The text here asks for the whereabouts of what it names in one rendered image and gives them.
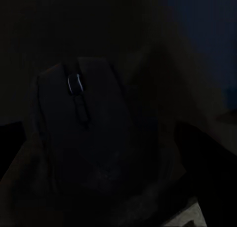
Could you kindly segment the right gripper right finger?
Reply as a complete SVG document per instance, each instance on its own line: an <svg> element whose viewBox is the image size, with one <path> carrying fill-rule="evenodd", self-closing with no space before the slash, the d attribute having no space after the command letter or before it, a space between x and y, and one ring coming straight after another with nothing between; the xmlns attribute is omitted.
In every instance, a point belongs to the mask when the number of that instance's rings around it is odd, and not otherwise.
<svg viewBox="0 0 237 227"><path fill-rule="evenodd" d="M237 156L197 127L176 122L174 139L207 227L237 227Z"/></svg>

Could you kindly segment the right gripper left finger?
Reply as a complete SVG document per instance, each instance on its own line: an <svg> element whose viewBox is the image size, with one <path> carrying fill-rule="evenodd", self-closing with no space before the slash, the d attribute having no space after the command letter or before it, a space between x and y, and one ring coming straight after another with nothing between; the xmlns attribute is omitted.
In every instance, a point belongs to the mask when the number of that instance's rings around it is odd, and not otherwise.
<svg viewBox="0 0 237 227"><path fill-rule="evenodd" d="M0 127L0 180L26 140L22 122Z"/></svg>

